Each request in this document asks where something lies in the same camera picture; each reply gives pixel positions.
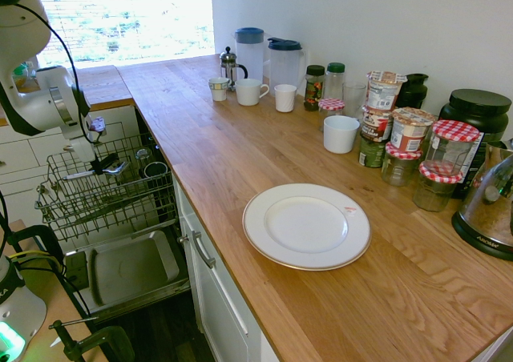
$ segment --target white plate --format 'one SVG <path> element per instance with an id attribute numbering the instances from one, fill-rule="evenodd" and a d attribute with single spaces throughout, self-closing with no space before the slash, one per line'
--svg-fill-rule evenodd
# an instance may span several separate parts
<path id="1" fill-rule="evenodd" d="M 370 244 L 362 208 L 347 195 L 316 184 L 284 184 L 261 192 L 249 201 L 242 222 L 259 252 L 301 270 L 344 266 Z"/>

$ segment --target white cup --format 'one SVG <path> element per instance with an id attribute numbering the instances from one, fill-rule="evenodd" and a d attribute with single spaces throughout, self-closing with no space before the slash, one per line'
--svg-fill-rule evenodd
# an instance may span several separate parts
<path id="1" fill-rule="evenodd" d="M 290 112 L 294 109 L 297 87 L 292 84 L 278 84 L 274 87 L 276 94 L 276 109 L 280 112 Z"/>
<path id="2" fill-rule="evenodd" d="M 210 78 L 208 86 L 210 87 L 210 92 L 212 92 L 212 100 L 216 102 L 226 100 L 226 89 L 229 83 L 230 79 L 228 78 Z"/>
<path id="3" fill-rule="evenodd" d="M 262 88 L 267 88 L 263 94 L 260 93 Z M 260 98 L 269 92 L 269 86 L 262 84 L 258 79 L 239 79 L 235 82 L 235 92 L 237 94 L 237 102 L 241 106 L 254 106 L 260 102 Z"/>
<path id="4" fill-rule="evenodd" d="M 335 154 L 353 150 L 360 123 L 349 116 L 333 115 L 324 119 L 324 147 Z"/>

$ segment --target black lid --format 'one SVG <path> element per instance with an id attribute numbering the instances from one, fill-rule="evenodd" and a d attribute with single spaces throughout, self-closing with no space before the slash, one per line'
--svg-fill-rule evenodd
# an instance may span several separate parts
<path id="1" fill-rule="evenodd" d="M 324 75 L 324 67 L 313 64 L 312 66 L 306 67 L 306 74 L 312 76 L 322 76 Z"/>
<path id="2" fill-rule="evenodd" d="M 426 74 L 408 74 L 407 76 L 408 82 L 403 83 L 402 85 L 411 86 L 414 84 L 424 84 L 424 81 L 429 78 Z"/>
<path id="3" fill-rule="evenodd" d="M 269 48 L 279 51 L 295 51 L 301 50 L 301 44 L 295 40 L 284 40 L 279 38 L 269 38 Z"/>
<path id="4" fill-rule="evenodd" d="M 460 111 L 475 115 L 500 115 L 506 113 L 511 100 L 495 92 L 484 90 L 460 89 L 450 94 L 450 105 Z"/>
<path id="5" fill-rule="evenodd" d="M 338 63 L 333 62 L 328 64 L 328 72 L 335 72 L 337 74 L 341 74 L 342 72 L 345 72 L 345 64 L 344 63 Z"/>

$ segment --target wire rack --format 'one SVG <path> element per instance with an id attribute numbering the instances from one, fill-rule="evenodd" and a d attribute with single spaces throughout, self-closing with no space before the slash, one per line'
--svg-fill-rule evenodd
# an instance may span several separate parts
<path id="1" fill-rule="evenodd" d="M 171 173 L 146 177 L 146 163 L 135 157 L 141 149 L 153 154 L 158 150 L 150 134 L 101 143 L 95 148 L 98 158 L 116 154 L 112 166 L 116 168 L 126 162 L 125 170 L 116 176 L 91 175 L 72 180 L 65 178 L 89 171 L 91 165 L 80 162 L 74 152 L 48 157 L 46 180 L 38 188 L 35 207 L 59 240 L 88 235 L 105 227 L 129 225 L 131 232 L 137 232 L 176 219 Z"/>

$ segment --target window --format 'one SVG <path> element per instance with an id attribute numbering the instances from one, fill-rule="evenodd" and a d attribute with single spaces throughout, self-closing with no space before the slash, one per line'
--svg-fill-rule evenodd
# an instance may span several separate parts
<path id="1" fill-rule="evenodd" d="M 42 0 L 77 67 L 214 53 L 212 0 Z M 39 60 L 66 65 L 52 36 Z"/>

